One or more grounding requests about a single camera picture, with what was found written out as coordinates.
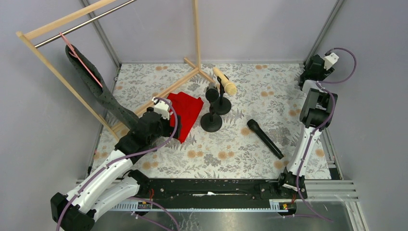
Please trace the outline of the black mic stand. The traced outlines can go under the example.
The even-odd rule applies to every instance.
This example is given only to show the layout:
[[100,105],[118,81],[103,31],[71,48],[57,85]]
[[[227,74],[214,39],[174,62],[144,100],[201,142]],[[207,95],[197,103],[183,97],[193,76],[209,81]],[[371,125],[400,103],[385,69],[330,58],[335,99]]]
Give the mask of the black mic stand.
[[217,81],[220,84],[220,89],[219,89],[219,98],[214,103],[214,111],[218,115],[225,115],[229,113],[231,110],[231,102],[227,98],[224,97],[225,88],[221,84],[221,78],[217,77]]
[[206,132],[216,132],[222,127],[222,118],[214,110],[216,102],[217,100],[210,102],[209,112],[204,114],[200,119],[200,125]]

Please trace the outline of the black microphone orange tip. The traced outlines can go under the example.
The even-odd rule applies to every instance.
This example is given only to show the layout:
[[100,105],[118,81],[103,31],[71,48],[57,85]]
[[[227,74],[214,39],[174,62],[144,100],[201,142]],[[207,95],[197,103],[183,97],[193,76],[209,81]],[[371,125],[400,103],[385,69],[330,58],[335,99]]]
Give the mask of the black microphone orange tip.
[[210,82],[206,87],[205,91],[205,98],[210,102],[213,103],[219,98],[219,92],[215,85],[215,83]]

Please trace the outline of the beige microphone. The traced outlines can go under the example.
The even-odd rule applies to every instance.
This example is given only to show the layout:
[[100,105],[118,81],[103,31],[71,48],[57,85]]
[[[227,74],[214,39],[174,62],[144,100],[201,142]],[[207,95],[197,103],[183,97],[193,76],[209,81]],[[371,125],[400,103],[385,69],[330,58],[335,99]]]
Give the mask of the beige microphone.
[[213,67],[213,73],[216,77],[220,78],[221,85],[224,87],[225,93],[228,95],[235,95],[237,93],[236,85],[230,81],[217,67]]

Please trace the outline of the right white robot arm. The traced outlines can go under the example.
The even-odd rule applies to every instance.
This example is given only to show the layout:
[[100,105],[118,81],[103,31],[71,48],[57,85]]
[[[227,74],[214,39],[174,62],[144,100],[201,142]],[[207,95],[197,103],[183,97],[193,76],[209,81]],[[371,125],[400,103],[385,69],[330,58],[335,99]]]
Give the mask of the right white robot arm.
[[303,126],[294,154],[279,176],[280,190],[298,191],[304,187],[311,152],[323,130],[330,125],[337,100],[337,95],[327,92],[320,82],[334,71],[333,66],[338,60],[339,56],[333,52],[324,57],[314,55],[305,64],[304,72],[299,77],[298,86],[306,94],[299,116]]

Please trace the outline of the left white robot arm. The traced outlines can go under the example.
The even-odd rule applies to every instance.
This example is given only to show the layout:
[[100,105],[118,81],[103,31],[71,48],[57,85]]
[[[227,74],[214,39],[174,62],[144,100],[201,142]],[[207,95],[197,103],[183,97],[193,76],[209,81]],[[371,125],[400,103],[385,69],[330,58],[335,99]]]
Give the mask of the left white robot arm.
[[69,192],[51,198],[56,230],[89,231],[108,210],[135,195],[150,193],[150,180],[132,170],[143,155],[156,151],[180,134],[181,118],[173,106],[148,108],[115,145],[104,162]]

